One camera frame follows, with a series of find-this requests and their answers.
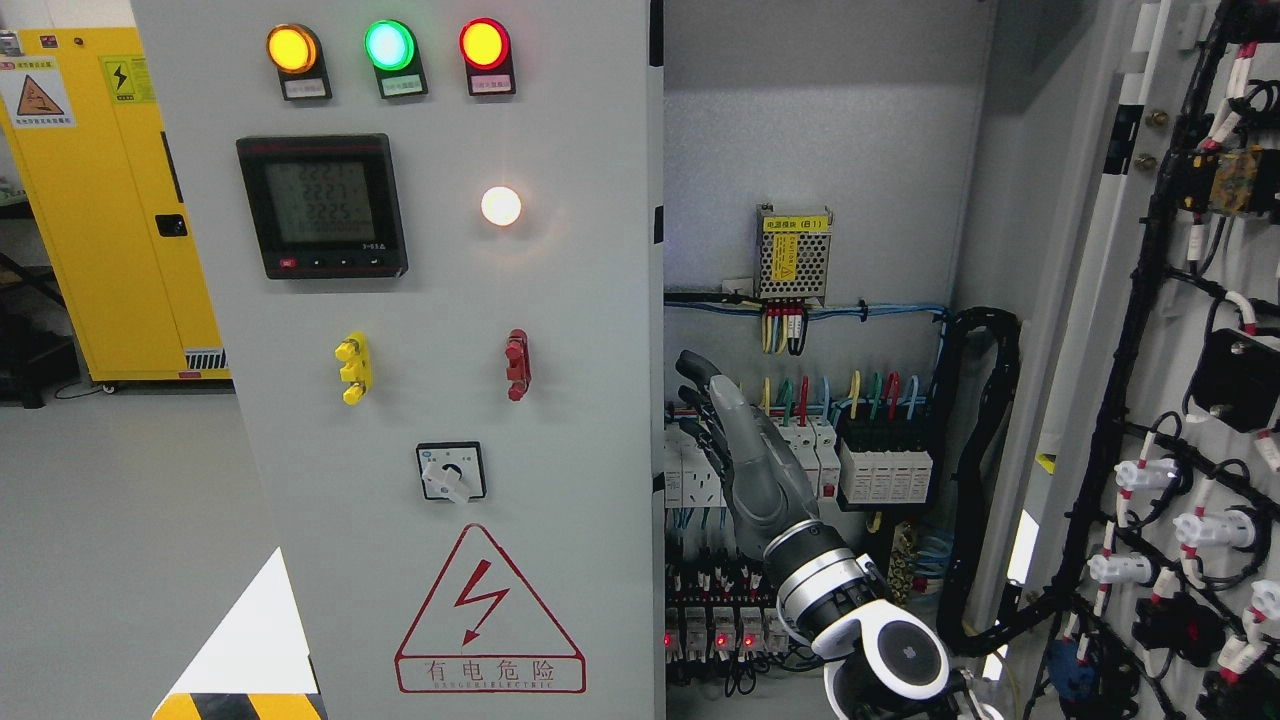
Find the safety cabinet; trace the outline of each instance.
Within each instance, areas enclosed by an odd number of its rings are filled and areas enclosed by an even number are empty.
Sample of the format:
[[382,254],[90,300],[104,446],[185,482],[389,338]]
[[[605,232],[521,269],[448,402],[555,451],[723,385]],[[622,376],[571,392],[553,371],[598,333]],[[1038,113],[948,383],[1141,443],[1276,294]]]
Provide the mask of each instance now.
[[4,131],[91,378],[229,378],[137,29],[19,40]]

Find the red triangle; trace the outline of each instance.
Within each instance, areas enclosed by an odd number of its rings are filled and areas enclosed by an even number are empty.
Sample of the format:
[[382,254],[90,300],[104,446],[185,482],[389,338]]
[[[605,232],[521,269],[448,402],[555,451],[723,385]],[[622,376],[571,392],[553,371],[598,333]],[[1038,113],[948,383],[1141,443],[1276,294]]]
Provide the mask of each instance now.
[[472,523],[404,634],[396,676],[404,693],[581,693],[586,659],[507,551]]

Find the gray floor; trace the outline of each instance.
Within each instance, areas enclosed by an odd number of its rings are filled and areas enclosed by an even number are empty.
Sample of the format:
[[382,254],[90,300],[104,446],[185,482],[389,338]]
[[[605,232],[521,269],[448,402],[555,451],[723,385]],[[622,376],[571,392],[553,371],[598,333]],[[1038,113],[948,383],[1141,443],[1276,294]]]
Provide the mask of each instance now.
[[236,396],[0,406],[0,717],[150,717],[276,544]]

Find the high voltage warning sign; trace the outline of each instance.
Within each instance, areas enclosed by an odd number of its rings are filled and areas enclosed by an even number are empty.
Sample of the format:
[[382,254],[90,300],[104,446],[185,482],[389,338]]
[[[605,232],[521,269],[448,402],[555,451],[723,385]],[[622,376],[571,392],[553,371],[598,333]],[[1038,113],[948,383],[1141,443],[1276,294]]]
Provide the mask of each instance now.
[[467,525],[396,653],[406,693],[580,693],[586,659],[484,527]]
[[151,72],[147,59],[142,55],[109,55],[99,58],[102,61],[102,74],[106,77],[106,91],[113,102],[155,102],[156,91],[151,87]]
[[67,86],[54,58],[0,61],[0,97],[15,128],[76,127]]

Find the robotic arm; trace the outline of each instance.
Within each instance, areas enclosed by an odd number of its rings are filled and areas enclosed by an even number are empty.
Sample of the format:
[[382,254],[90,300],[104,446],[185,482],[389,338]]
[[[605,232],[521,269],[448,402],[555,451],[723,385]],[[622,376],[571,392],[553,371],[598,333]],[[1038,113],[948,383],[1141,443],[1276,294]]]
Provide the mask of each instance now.
[[778,588],[778,615],[797,642],[827,660],[827,700],[847,719],[855,702],[886,691],[922,701],[941,693],[946,650],[918,618],[881,597],[884,582],[870,557],[855,556],[818,519],[804,470],[764,414],[707,359],[680,355],[692,380],[680,397],[703,419],[681,420],[717,469],[741,552],[764,561]]

